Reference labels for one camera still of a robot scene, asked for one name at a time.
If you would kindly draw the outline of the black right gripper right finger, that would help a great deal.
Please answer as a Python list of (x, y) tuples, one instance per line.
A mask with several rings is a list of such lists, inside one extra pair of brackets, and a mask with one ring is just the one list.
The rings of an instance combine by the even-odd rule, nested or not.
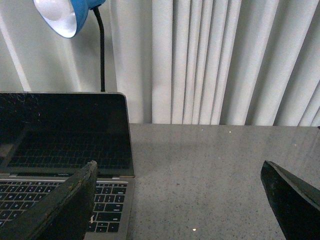
[(320, 190), (272, 161), (260, 179), (268, 203), (287, 240), (320, 238)]

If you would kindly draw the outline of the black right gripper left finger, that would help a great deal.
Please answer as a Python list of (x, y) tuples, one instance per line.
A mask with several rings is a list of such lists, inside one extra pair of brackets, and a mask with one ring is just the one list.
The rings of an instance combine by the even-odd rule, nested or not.
[(82, 240), (94, 207), (98, 164), (92, 160), (0, 230), (2, 240)]

